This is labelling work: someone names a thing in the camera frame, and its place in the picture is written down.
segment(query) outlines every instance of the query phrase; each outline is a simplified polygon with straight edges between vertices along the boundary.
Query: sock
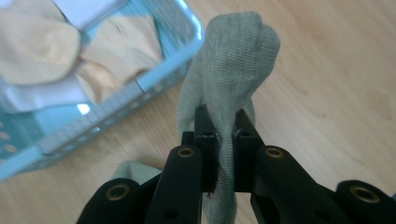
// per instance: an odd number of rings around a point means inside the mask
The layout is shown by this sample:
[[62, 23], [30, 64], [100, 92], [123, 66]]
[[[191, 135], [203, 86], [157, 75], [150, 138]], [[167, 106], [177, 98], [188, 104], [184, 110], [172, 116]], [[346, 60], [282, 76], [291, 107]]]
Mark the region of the sock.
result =
[[194, 58], [177, 107], [177, 129], [193, 131], [194, 110], [206, 104], [219, 134], [219, 177], [213, 196], [203, 198], [207, 222], [233, 223], [232, 132], [235, 113], [244, 108], [254, 120], [251, 96], [274, 68], [279, 51], [275, 31], [254, 12], [214, 18], [204, 46]]
[[111, 177], [112, 179], [116, 178], [127, 178], [136, 181], [139, 185], [144, 184], [152, 177], [160, 174], [161, 171], [147, 166], [138, 161], [125, 161], [123, 162], [114, 175]]
[[79, 53], [71, 25], [0, 10], [0, 76], [8, 84], [34, 85], [62, 79]]
[[78, 80], [90, 99], [100, 103], [163, 56], [151, 16], [117, 16], [100, 25], [80, 58], [86, 65]]

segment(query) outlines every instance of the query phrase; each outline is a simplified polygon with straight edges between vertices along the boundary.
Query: beige cloth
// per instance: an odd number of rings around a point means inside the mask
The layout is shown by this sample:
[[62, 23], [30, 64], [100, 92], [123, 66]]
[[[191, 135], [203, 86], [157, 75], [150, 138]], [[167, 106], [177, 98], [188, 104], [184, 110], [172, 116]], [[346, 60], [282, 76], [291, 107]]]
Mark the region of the beige cloth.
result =
[[64, 21], [64, 15], [51, 0], [13, 0], [8, 10], [27, 16]]
[[71, 25], [0, 10], [0, 75], [9, 84], [42, 84], [65, 77], [79, 52]]
[[104, 101], [163, 59], [151, 16], [105, 20], [80, 57], [86, 65], [78, 80], [95, 103]]

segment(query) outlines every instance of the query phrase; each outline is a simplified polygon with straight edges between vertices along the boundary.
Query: folded clothing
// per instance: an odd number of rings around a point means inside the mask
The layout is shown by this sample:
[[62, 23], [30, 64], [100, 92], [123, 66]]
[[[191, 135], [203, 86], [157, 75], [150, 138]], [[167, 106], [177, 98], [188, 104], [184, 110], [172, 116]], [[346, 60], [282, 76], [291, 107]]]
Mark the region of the folded clothing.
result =
[[78, 85], [76, 71], [67, 77], [53, 82], [31, 86], [8, 85], [0, 78], [0, 107], [10, 114], [31, 112], [56, 105], [75, 105], [90, 100]]
[[8, 84], [59, 80], [79, 53], [79, 32], [71, 25], [0, 10], [0, 76]]
[[64, 21], [64, 15], [51, 0], [13, 0], [7, 10], [27, 16]]
[[153, 18], [115, 16], [105, 20], [80, 58], [86, 64], [78, 72], [78, 80], [88, 97], [100, 103], [163, 59]]

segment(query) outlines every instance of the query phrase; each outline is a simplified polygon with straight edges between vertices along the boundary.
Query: white cloth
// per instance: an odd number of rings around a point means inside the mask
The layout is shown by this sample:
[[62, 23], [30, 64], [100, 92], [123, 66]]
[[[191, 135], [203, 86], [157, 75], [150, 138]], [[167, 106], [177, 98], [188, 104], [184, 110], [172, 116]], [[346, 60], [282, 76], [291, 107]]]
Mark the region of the white cloth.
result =
[[52, 0], [66, 18], [79, 30], [86, 30], [92, 25], [111, 15], [116, 9], [125, 5], [127, 0]]
[[32, 86], [8, 85], [0, 78], [0, 105], [10, 114], [31, 112], [48, 106], [88, 103], [90, 100], [78, 85], [76, 71], [62, 80]]

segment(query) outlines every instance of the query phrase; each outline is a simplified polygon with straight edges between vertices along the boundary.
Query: fabric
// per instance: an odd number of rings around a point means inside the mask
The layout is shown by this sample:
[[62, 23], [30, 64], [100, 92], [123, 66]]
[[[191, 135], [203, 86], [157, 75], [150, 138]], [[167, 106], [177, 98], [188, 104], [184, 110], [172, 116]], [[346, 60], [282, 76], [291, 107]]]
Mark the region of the fabric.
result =
[[0, 76], [8, 84], [59, 80], [73, 67], [79, 33], [70, 25], [0, 10]]
[[151, 16], [115, 16], [105, 20], [80, 58], [86, 63], [78, 80], [95, 103], [101, 103], [162, 59]]
[[119, 166], [112, 176], [112, 179], [127, 178], [136, 181], [139, 185], [142, 185], [160, 173], [160, 170], [147, 166], [141, 162], [125, 161]]
[[90, 100], [78, 85], [76, 70], [67, 77], [51, 83], [16, 86], [0, 78], [0, 106], [10, 114], [31, 112], [56, 105], [75, 105]]
[[66, 18], [80, 31], [104, 20], [127, 0], [52, 0]]
[[62, 12], [51, 0], [13, 0], [8, 10], [48, 20], [64, 21]]
[[251, 96], [273, 70], [279, 51], [275, 31], [254, 12], [214, 18], [204, 46], [194, 58], [177, 107], [177, 129], [193, 131], [194, 110], [206, 104], [219, 134], [219, 177], [213, 196], [203, 198], [208, 223], [233, 223], [232, 133], [235, 113], [245, 108], [254, 117]]

